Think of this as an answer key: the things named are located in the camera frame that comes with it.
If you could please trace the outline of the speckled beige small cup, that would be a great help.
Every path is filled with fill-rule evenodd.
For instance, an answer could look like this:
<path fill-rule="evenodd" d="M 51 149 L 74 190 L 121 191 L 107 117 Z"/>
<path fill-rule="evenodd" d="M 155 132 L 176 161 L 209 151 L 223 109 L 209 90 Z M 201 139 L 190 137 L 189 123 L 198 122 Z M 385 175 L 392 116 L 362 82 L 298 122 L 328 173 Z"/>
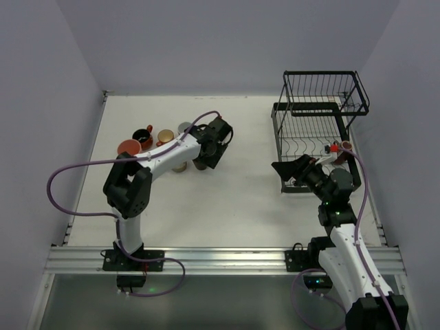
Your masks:
<path fill-rule="evenodd" d="M 182 173 L 187 169 L 188 163 L 182 162 L 181 164 L 172 168 L 172 171 L 175 173 Z"/>

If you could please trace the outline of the peach floral mug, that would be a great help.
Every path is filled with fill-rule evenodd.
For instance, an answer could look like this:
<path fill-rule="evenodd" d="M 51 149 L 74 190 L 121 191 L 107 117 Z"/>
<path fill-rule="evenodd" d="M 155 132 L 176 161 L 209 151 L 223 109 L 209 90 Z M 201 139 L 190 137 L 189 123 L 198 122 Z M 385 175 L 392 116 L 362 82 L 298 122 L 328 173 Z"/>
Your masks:
<path fill-rule="evenodd" d="M 190 125 L 191 125 L 190 122 L 182 122 L 181 124 L 179 124 L 179 126 L 177 127 L 178 134 L 180 135 L 184 133 Z"/>

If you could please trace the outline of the brown striped mug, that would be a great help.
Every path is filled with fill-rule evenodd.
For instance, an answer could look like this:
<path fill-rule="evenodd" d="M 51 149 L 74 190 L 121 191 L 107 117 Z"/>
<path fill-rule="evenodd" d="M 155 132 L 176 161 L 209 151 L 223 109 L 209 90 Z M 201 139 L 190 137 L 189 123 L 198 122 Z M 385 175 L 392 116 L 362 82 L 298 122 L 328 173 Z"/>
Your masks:
<path fill-rule="evenodd" d="M 347 153 L 346 150 L 352 151 L 353 145 L 348 140 L 343 140 L 341 142 L 334 142 L 331 146 L 331 152 L 335 151 L 336 159 L 333 160 L 333 164 L 335 165 L 342 165 L 343 163 L 347 162 L 348 159 L 351 157 L 349 153 Z"/>

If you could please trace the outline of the orange glazed mug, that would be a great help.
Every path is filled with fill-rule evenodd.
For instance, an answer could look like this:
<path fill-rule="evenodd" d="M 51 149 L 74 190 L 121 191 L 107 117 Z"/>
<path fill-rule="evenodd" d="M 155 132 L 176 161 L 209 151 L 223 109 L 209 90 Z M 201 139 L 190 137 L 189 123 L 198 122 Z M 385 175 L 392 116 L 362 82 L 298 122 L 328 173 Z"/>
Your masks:
<path fill-rule="evenodd" d="M 157 134 L 156 146 L 162 146 L 175 139 L 174 132 L 170 129 L 163 129 Z"/>

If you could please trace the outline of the dark red black mug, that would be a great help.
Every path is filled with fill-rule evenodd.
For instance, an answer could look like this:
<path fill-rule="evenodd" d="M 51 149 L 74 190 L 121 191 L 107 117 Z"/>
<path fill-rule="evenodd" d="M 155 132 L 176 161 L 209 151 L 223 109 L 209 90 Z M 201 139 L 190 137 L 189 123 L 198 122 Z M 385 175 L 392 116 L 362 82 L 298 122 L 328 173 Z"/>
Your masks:
<path fill-rule="evenodd" d="M 153 145 L 152 130 L 153 126 L 148 125 L 145 129 L 136 130 L 132 135 L 132 138 L 140 143 L 143 151 L 149 150 Z"/>

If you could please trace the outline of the tall pink plastic cup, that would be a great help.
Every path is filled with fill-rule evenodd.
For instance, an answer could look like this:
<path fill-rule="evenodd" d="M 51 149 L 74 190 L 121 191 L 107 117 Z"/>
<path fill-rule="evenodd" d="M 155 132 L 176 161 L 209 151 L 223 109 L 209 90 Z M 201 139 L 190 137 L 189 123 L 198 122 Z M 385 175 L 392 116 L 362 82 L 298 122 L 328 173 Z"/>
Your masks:
<path fill-rule="evenodd" d="M 124 140 L 117 147 L 117 154 L 128 153 L 129 155 L 137 155 L 141 151 L 141 144 L 134 139 Z"/>

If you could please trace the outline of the black tumbler pink interior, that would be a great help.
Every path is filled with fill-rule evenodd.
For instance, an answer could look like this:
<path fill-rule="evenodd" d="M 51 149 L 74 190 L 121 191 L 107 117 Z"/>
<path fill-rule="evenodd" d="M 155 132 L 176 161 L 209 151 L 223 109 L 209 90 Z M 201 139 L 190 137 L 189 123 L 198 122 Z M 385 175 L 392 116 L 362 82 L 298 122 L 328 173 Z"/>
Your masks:
<path fill-rule="evenodd" d="M 192 162 L 193 162 L 195 168 L 196 168 L 197 170 L 199 170 L 199 171 L 204 171 L 204 170 L 206 170 L 207 167 L 208 167 L 208 166 L 206 165 L 206 163 L 205 163 L 202 159 L 199 159 L 199 158 L 194 159 Z"/>

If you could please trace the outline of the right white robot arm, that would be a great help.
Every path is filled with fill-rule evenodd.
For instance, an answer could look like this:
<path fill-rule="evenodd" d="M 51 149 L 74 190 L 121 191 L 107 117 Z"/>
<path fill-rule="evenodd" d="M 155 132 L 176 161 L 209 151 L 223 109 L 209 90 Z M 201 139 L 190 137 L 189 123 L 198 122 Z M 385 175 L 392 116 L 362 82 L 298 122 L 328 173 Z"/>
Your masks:
<path fill-rule="evenodd" d="M 376 267 L 360 234 L 350 196 L 353 176 L 343 168 L 326 174 L 319 161 L 307 154 L 290 162 L 273 162 L 280 178 L 306 186 L 319 198 L 318 219 L 326 236 L 307 248 L 317 271 L 331 279 L 344 306 L 346 329 L 405 329 L 409 307 Z"/>

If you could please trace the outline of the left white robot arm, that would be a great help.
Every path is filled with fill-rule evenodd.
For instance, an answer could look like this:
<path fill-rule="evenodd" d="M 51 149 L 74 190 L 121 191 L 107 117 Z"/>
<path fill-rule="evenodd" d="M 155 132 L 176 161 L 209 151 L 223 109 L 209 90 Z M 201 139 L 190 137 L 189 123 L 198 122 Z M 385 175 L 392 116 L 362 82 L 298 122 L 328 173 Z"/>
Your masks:
<path fill-rule="evenodd" d="M 140 216 L 149 204 L 152 183 L 184 162 L 214 169 L 232 141 L 233 128 L 220 116 L 191 124 L 174 140 L 145 154 L 119 154 L 103 193 L 116 221 L 116 246 L 129 255 L 143 247 Z"/>

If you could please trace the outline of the right black controller box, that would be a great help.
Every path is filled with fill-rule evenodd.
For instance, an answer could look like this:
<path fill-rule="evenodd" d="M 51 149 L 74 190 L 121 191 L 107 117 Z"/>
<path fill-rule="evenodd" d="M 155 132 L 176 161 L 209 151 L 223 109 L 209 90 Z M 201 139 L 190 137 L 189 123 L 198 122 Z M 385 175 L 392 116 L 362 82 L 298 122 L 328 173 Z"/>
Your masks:
<path fill-rule="evenodd" d="M 307 289 L 319 294 L 328 294 L 333 288 L 331 279 L 325 275 L 304 275 L 303 282 Z"/>

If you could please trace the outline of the left black controller box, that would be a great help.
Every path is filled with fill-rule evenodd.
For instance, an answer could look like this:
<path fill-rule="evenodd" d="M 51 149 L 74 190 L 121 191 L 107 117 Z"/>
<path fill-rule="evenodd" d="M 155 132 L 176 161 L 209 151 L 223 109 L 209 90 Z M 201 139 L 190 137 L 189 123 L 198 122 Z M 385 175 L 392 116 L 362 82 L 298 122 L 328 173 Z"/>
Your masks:
<path fill-rule="evenodd" d="M 116 277 L 116 286 L 121 292 L 133 293 L 134 289 L 143 288 L 145 282 L 145 275 L 118 275 Z"/>

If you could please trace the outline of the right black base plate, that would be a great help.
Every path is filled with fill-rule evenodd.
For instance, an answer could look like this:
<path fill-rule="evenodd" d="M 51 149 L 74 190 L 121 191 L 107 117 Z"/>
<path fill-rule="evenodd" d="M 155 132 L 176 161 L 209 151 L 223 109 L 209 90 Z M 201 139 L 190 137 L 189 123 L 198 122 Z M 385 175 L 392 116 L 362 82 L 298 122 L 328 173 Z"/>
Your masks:
<path fill-rule="evenodd" d="M 284 256 L 287 272 L 302 272 L 320 267 L 317 251 L 311 244 L 305 247 L 302 243 L 295 243 L 291 249 L 284 251 Z"/>

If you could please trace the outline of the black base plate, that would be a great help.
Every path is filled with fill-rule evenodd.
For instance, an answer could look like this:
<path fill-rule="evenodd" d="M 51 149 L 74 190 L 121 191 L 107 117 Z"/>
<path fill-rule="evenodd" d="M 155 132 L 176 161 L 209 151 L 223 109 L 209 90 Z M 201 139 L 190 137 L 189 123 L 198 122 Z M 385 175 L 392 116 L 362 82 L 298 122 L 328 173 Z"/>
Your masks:
<path fill-rule="evenodd" d="M 284 256 L 287 272 L 302 272 L 320 267 L 317 251 L 311 244 L 305 247 L 302 243 L 295 243 L 291 249 L 284 251 Z"/>
<path fill-rule="evenodd" d="M 120 250 L 102 250 L 100 255 L 104 261 L 102 269 L 108 272 L 161 272 L 165 252 L 163 250 L 136 251 L 131 258 Z"/>

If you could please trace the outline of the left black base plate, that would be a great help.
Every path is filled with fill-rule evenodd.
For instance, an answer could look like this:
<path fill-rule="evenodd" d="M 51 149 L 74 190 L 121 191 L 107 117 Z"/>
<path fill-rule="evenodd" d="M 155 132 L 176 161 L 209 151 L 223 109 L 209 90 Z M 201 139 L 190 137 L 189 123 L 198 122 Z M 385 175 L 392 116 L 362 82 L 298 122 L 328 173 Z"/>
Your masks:
<path fill-rule="evenodd" d="M 131 258 L 120 250 L 102 250 L 100 255 L 104 261 L 102 269 L 108 272 L 161 272 L 165 252 L 163 250 L 136 251 Z"/>

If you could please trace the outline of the aluminium mounting rail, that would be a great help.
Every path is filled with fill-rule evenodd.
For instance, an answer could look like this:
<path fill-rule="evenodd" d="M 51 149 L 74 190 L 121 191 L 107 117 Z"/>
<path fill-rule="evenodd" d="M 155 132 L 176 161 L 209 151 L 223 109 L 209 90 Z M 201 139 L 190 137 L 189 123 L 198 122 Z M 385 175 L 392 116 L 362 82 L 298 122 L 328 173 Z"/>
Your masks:
<path fill-rule="evenodd" d="M 101 251 L 105 247 L 53 247 L 49 251 L 46 274 L 106 274 Z M 187 275 L 269 275 L 287 273 L 285 247 L 163 247 L 165 256 L 181 261 Z M 370 247 L 369 252 L 383 275 L 405 274 L 400 251 L 396 247 Z"/>

